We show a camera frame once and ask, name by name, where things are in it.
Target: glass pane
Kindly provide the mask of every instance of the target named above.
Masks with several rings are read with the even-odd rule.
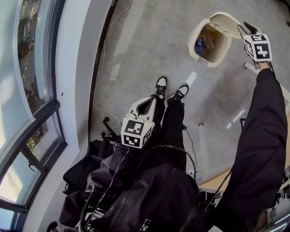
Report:
[[[49,156],[54,152],[54,149],[60,144],[60,138],[56,129],[53,116],[47,119],[45,123],[35,132],[35,134],[28,140],[26,145],[40,161],[48,149],[53,146],[48,154]]]
[[[9,230],[14,212],[0,208],[0,230]]]
[[[20,152],[0,185],[0,197],[24,205],[41,173]]]
[[[20,76],[15,73],[19,69],[14,63],[17,50],[13,50],[17,4],[18,0],[0,1],[0,154],[31,117]]]
[[[46,72],[42,69],[43,62],[41,62],[45,50],[41,22],[43,18],[39,17],[41,2],[41,0],[23,0],[18,25],[20,73],[28,104],[33,114],[50,99],[48,80],[44,75]]]

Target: gray floor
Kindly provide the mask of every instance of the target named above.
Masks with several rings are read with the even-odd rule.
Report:
[[[119,0],[112,20],[129,2]],[[290,28],[286,25],[289,15],[277,0],[133,0],[130,10],[113,25],[106,42],[104,79],[94,99],[97,106],[122,120],[132,103],[154,93],[160,75],[169,78],[169,95],[187,80],[191,71],[196,72],[198,77],[184,100],[184,123],[197,151],[198,169],[202,169],[198,125],[205,126],[210,176],[234,162],[241,126],[239,120],[233,120],[241,111],[245,111],[241,117],[247,116],[256,77],[243,66],[251,59],[239,39],[233,40],[217,68],[206,68],[190,57],[186,43],[191,31],[218,11],[227,12],[240,22],[256,24],[268,34],[277,79],[290,90]],[[100,139],[100,133],[105,131],[101,124],[105,116],[110,115],[94,107],[92,140]],[[111,125],[118,125],[113,117]],[[191,149],[187,134],[184,146]]]

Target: trash can lid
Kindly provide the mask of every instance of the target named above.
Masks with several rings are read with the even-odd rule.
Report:
[[[213,14],[209,20],[222,31],[227,31],[232,37],[241,39],[241,34],[237,29],[238,24],[241,24],[237,19],[226,12],[217,12]]]

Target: window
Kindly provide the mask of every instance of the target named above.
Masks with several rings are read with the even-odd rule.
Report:
[[[67,145],[54,65],[64,2],[0,2],[0,230],[22,229]]]

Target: white cable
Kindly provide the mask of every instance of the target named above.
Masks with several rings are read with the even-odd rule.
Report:
[[[112,25],[124,14],[124,13],[126,13],[129,9],[130,9],[130,7],[131,7],[131,4],[132,4],[132,0],[130,0],[130,4],[129,4],[129,6],[128,6],[128,8],[125,10],[125,11],[123,11],[112,23],[111,23],[111,26],[110,26],[110,31],[109,31],[109,34],[107,35],[107,37],[105,38],[105,40],[104,40],[104,44],[103,44],[103,48],[104,48],[104,56],[103,56],[103,62],[102,62],[102,64],[101,64],[101,79],[99,80],[99,82],[96,84],[96,86],[95,86],[95,89],[94,89],[94,98],[93,98],[93,105],[97,108],[97,109],[99,109],[99,110],[101,110],[101,111],[104,111],[104,112],[107,112],[107,113],[109,113],[110,115],[112,115],[114,118],[116,118],[117,120],[118,120],[118,122],[119,122],[119,125],[118,126],[116,126],[116,127],[114,127],[114,131],[115,131],[115,129],[117,128],[117,127],[119,127],[120,125],[121,125],[121,121],[116,117],[116,116],[114,116],[111,112],[109,112],[109,111],[106,111],[106,110],[104,110],[104,109],[102,109],[102,108],[100,108],[100,107],[97,107],[96,105],[95,105],[95,103],[94,103],[94,99],[95,99],[95,92],[96,92],[96,88],[97,88],[97,86],[101,83],[101,81],[104,79],[104,72],[103,72],[103,66],[104,66],[104,62],[105,62],[105,55],[106,55],[106,47],[105,47],[105,42],[106,42],[106,40],[109,38],[109,36],[110,36],[110,34],[111,34],[111,31],[112,31]]]
[[[194,151],[194,150],[192,150],[192,149],[190,149],[190,148],[185,148],[184,150],[191,150],[191,151]],[[200,151],[195,150],[194,152],[200,152]]]

